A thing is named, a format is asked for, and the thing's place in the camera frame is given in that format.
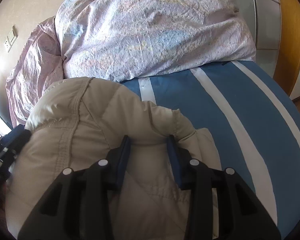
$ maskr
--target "beige jacket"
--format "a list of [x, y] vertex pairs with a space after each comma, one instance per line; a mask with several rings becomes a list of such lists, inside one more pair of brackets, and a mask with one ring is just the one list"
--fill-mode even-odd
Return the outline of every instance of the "beige jacket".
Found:
[[90, 167], [119, 147], [125, 134], [132, 144], [124, 183], [121, 193], [109, 199], [116, 240], [183, 239], [189, 191], [180, 191], [174, 182], [166, 153], [168, 135], [209, 167], [221, 168], [207, 129], [195, 130], [179, 110], [141, 102], [125, 86], [102, 79], [53, 83], [26, 129], [33, 134], [16, 161], [6, 198], [7, 224], [15, 237], [64, 168]]

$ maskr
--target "wooden panel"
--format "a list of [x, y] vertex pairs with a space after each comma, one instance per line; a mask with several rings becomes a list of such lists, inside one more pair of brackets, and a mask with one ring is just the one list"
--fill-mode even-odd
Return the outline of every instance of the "wooden panel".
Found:
[[300, 70], [300, 4], [280, 0], [281, 42], [274, 80], [290, 95]]

